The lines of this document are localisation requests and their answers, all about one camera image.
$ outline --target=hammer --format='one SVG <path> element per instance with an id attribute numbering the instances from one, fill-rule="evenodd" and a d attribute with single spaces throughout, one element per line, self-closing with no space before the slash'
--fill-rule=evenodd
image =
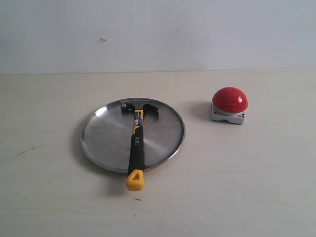
<path id="1" fill-rule="evenodd" d="M 153 112 L 159 118 L 158 108 L 146 102 L 122 102 L 122 112 L 134 113 L 133 133 L 130 142 L 129 164 L 126 187 L 130 191 L 140 191 L 145 185 L 144 180 L 144 114 Z"/>

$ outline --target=table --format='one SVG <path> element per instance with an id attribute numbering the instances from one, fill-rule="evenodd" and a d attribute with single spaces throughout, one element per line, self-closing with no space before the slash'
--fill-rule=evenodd
<path id="1" fill-rule="evenodd" d="M 224 86 L 248 97 L 243 125 L 210 121 Z M 186 126 L 140 192 L 79 143 L 93 111 L 126 97 L 164 101 Z M 315 236 L 315 104 L 315 68 L 1 76 L 0 236 Z"/>

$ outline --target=hammer handle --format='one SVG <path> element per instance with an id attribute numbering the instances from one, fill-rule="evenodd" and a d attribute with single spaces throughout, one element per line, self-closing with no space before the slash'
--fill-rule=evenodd
<path id="1" fill-rule="evenodd" d="M 144 111 L 134 111 L 133 134 L 130 143 L 129 165 L 126 180 L 126 187 L 130 191 L 142 190 L 144 180 Z"/>

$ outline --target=red button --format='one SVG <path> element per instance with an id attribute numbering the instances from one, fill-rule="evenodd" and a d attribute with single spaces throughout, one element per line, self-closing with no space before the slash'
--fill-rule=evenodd
<path id="1" fill-rule="evenodd" d="M 248 107 L 246 95 L 235 87 L 224 87 L 213 96 L 213 105 L 227 113 L 241 113 Z"/>

